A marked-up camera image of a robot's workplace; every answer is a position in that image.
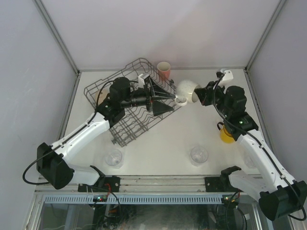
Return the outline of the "pink ceramic cup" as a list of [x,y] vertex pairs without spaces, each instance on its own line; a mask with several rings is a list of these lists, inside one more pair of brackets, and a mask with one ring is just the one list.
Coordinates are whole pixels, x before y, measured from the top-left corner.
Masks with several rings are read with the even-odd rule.
[[171,65],[168,62],[162,61],[157,64],[157,69],[159,74],[163,77],[163,79],[169,79]]

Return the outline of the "white speckled ceramic mug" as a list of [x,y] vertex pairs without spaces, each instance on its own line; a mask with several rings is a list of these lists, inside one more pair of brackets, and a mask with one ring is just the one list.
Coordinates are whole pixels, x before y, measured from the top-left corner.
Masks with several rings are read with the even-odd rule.
[[178,106],[185,106],[187,104],[195,103],[199,100],[198,96],[194,92],[195,89],[199,89],[201,86],[191,80],[181,81],[176,88],[175,103]]

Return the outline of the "grey wire dish rack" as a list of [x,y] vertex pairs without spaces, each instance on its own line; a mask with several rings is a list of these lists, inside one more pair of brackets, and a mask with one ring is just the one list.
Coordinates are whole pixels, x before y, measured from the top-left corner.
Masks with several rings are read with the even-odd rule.
[[[99,109],[110,120],[110,133],[113,144],[121,147],[134,141],[144,132],[155,126],[167,116],[179,109],[175,99],[154,99],[174,108],[159,116],[146,110],[146,98],[143,88],[138,87],[138,76],[149,74],[164,90],[176,94],[176,86],[172,80],[163,79],[158,69],[147,59],[138,58],[127,64],[125,68],[115,72],[105,79],[99,79],[84,89],[84,95],[94,109]],[[109,94],[98,105],[94,104],[95,93],[108,89]]]

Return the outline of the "beige ceramic mug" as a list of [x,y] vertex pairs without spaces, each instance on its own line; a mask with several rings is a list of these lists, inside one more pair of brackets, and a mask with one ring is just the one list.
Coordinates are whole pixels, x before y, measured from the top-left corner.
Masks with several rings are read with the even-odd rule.
[[108,94],[109,94],[108,89],[103,89],[101,92],[98,90],[95,93],[94,104],[96,105],[98,103],[98,105],[100,105],[104,101],[104,99],[107,97]]

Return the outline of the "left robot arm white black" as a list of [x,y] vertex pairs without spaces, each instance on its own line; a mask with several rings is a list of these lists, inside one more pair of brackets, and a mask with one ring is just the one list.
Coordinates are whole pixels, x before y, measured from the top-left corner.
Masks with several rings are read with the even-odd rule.
[[107,82],[109,93],[101,103],[96,103],[94,112],[82,125],[53,144],[42,143],[37,148],[36,169],[55,189],[72,183],[96,185],[104,180],[105,174],[97,167],[73,166],[71,160],[93,139],[116,125],[127,108],[144,106],[153,116],[174,110],[163,100],[174,99],[175,95],[157,85],[150,75],[138,76],[136,90],[132,89],[132,82],[126,77]]

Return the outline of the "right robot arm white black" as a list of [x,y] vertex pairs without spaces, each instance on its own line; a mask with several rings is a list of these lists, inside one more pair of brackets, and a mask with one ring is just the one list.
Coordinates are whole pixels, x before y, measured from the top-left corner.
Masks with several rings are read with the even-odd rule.
[[249,154],[263,178],[260,183],[239,167],[233,166],[225,170],[229,184],[256,200],[269,220],[292,217],[294,212],[301,210],[303,217],[294,219],[305,221],[307,184],[297,181],[265,142],[258,125],[246,112],[244,89],[239,86],[220,87],[216,81],[211,81],[206,87],[195,89],[195,93],[202,105],[215,107],[227,133]]

